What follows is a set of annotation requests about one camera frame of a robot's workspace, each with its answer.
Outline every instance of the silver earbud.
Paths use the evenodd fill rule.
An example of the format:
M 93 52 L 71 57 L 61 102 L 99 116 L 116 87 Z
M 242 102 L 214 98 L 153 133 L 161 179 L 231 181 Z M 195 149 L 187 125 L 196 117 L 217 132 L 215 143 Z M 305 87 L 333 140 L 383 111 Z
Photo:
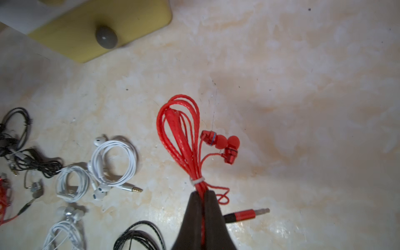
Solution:
M 30 187 L 30 191 L 32 192 L 32 197 L 34 199 L 37 199 L 43 195 L 43 188 L 42 188 L 42 185 L 40 184 L 40 182 L 32 183 L 32 186 Z
M 93 144 L 94 144 L 96 147 L 98 147 L 98 146 L 100 146 L 101 144 L 103 144 L 103 143 L 105 143 L 105 142 L 106 142 L 106 139 L 105 139 L 104 137 L 102 137 L 102 136 L 99 136 L 99 137 L 96 137 L 96 139 L 94 139 Z
M 84 212 L 73 207 L 61 206 L 57 209 L 56 214 L 59 216 L 65 216 L 66 220 L 71 219 L 74 221 L 74 223 L 76 223 L 77 221 L 82 219 Z

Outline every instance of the white earphone cable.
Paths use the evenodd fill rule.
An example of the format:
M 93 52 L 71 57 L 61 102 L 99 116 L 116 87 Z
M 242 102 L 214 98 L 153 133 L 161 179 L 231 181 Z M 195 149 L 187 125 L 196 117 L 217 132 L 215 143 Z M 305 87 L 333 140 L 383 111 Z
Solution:
M 76 227 L 76 225 L 70 220 L 63 220 L 54 224 L 44 241 L 42 250 L 56 250 L 65 240 L 66 238 L 56 247 L 54 247 L 53 241 L 60 234 L 61 231 L 66 232 L 68 235 L 66 238 L 69 238 L 73 247 L 72 250 L 83 250 L 83 237 Z
M 79 177 L 79 186 L 76 192 L 70 194 L 67 189 L 67 176 L 70 173 L 76 173 Z M 66 202 L 77 202 L 88 191 L 89 182 L 94 183 L 90 174 L 80 166 L 69 166 L 60 170 L 58 174 L 56 191 L 57 196 L 64 199 Z
M 104 175 L 104 166 L 103 162 L 106 157 L 106 154 L 113 147 L 121 147 L 125 150 L 129 158 L 129 166 L 126 170 L 125 174 L 117 181 L 111 181 L 106 178 Z M 121 187 L 127 181 L 129 181 L 136 171 L 136 161 L 137 161 L 137 153 L 135 148 L 124 141 L 121 140 L 110 140 L 102 143 L 96 150 L 93 152 L 91 159 L 91 167 L 89 168 L 90 173 L 93 175 L 94 179 L 99 183 L 99 185 L 103 186 L 115 186 Z

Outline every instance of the white cable tie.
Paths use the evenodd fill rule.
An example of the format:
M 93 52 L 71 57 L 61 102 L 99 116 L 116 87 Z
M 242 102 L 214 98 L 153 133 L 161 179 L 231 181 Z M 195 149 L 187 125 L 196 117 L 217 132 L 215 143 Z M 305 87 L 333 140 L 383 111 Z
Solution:
M 202 176 L 202 177 L 198 178 L 197 180 L 192 180 L 192 179 L 189 177 L 189 180 L 190 180 L 190 183 L 194 186 L 194 185 L 196 185 L 196 184 L 199 184 L 199 183 L 203 182 L 203 181 L 205 180 L 205 178 Z

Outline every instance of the red earphones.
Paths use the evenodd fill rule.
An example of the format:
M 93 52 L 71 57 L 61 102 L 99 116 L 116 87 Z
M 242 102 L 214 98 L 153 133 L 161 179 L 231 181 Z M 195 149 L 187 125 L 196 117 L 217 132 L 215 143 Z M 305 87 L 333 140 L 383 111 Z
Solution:
M 203 130 L 200 138 L 210 146 L 215 145 L 215 148 L 217 149 L 225 149 L 221 156 L 225 159 L 224 161 L 226 163 L 232 165 L 235 162 L 236 157 L 238 157 L 240 140 L 237 136 L 231 136 L 226 139 L 225 136 L 220 134 L 217 135 L 214 131 Z
M 203 130 L 200 138 L 202 138 L 203 141 L 210 146 L 215 145 L 215 148 L 217 149 L 224 149 L 228 144 L 228 140 L 225 136 L 217 134 L 214 131 Z
M 240 146 L 240 140 L 237 136 L 231 136 L 228 138 L 228 145 L 225 148 L 222 157 L 225 159 L 225 163 L 233 164 L 238 157 L 238 149 Z

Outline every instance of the red earphone cable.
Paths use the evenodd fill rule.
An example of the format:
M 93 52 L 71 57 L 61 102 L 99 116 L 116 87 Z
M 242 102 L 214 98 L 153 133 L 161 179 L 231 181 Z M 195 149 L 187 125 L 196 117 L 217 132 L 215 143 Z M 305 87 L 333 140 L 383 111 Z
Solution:
M 188 109 L 193 118 L 193 127 L 189 117 L 182 111 L 170 108 L 172 105 L 181 105 Z M 178 145 L 179 152 L 165 133 L 165 121 L 168 122 L 176 144 Z M 189 145 L 188 127 L 192 145 Z M 186 171 L 186 173 L 188 173 L 192 180 L 198 180 L 202 178 L 202 165 L 208 157 L 216 155 L 221 156 L 219 153 L 207 154 L 202 160 L 200 160 L 201 146 L 204 138 L 200 139 L 198 146 L 199 129 L 200 111 L 196 102 L 189 96 L 176 95 L 172 97 L 166 104 L 164 104 L 164 106 L 161 107 L 158 113 L 157 132 L 162 144 L 174 158 L 176 163 L 178 163 Z M 225 193 L 217 194 L 216 196 L 219 197 L 219 204 L 225 205 L 229 203 L 229 198 L 226 196 L 229 193 L 229 188 L 213 186 L 205 181 L 195 184 L 195 187 L 202 200 L 204 199 L 204 194 L 208 188 L 226 190 Z
M 0 226 L 5 224 L 9 221 L 15 219 L 18 215 L 12 217 L 11 219 L 5 220 L 4 216 L 6 215 L 7 207 L 9 206 L 8 203 L 8 196 L 7 196 L 7 189 L 3 184 L 4 180 L 0 178 Z

